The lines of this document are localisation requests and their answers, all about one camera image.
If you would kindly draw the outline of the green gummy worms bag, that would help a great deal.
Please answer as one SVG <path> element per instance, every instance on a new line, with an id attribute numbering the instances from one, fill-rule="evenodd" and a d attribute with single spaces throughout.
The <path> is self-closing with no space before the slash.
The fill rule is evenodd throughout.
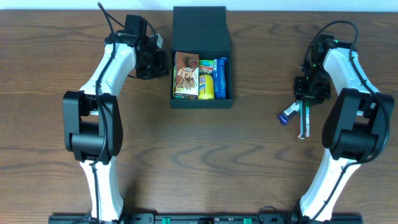
<path id="1" fill-rule="evenodd" d="M 199 60 L 199 75 L 212 75 L 214 60 Z"/>

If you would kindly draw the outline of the blue cookie roll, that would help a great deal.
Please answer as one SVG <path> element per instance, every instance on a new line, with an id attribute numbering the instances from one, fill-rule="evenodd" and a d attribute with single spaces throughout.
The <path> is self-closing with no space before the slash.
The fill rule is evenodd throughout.
<path id="1" fill-rule="evenodd" d="M 227 58 L 221 57 L 214 59 L 213 64 L 213 79 L 215 84 L 215 98 L 226 98 L 226 79 L 225 79 L 225 63 Z"/>

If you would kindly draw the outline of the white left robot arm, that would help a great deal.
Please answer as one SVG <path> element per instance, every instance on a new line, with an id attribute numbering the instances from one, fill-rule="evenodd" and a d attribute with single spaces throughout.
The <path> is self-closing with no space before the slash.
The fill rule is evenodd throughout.
<path id="1" fill-rule="evenodd" d="M 105 38 L 103 58 L 91 78 L 63 96 L 65 147 L 84 170 L 91 195 L 87 223 L 128 221 L 116 170 L 123 143 L 118 96 L 131 71 L 141 80 L 169 73 L 162 38 L 148 36 L 149 27 L 143 17 L 128 14 L 122 28 Z"/>

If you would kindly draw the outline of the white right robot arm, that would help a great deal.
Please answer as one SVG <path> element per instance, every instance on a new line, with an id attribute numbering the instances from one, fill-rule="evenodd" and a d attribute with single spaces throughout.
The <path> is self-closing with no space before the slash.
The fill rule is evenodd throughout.
<path id="1" fill-rule="evenodd" d="M 332 85 L 338 97 L 323 126 L 320 167 L 292 222 L 333 223 L 341 220 L 332 211 L 349 178 L 386 145 L 394 99 L 367 79 L 354 44 L 332 35 L 318 34 L 311 41 L 301 70 L 294 95 L 300 102 L 302 134 L 309 131 L 309 107 L 329 99 Z"/>

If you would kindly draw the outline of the green pretzel snack box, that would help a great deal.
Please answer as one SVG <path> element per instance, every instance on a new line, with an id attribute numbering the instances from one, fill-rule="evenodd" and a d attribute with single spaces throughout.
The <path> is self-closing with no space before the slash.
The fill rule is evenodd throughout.
<path id="1" fill-rule="evenodd" d="M 195 100 L 198 98 L 198 67 L 174 68 L 173 98 Z"/>

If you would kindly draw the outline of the black box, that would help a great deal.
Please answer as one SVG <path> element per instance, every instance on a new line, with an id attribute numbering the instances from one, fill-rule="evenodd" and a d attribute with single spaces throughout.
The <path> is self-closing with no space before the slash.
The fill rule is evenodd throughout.
<path id="1" fill-rule="evenodd" d="M 226 98 L 215 100 L 176 99 L 172 109 L 227 109 L 233 105 L 232 47 L 224 6 L 175 6 L 173 9 L 171 57 L 176 52 L 197 54 L 200 60 L 226 58 Z"/>

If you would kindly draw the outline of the green black candy bar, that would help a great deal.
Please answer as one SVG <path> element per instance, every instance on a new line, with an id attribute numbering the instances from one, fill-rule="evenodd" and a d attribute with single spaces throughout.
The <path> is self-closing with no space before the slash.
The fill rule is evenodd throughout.
<path id="1" fill-rule="evenodd" d="M 305 139 L 310 137 L 310 105 L 305 100 L 300 100 L 300 132 L 298 134 L 299 139 Z"/>

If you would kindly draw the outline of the brown chocolate sticks box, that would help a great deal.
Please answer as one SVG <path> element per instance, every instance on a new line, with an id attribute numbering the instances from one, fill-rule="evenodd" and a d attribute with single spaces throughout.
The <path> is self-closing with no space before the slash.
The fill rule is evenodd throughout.
<path id="1" fill-rule="evenodd" d="M 174 97 L 198 97 L 199 55 L 185 52 L 175 53 Z"/>

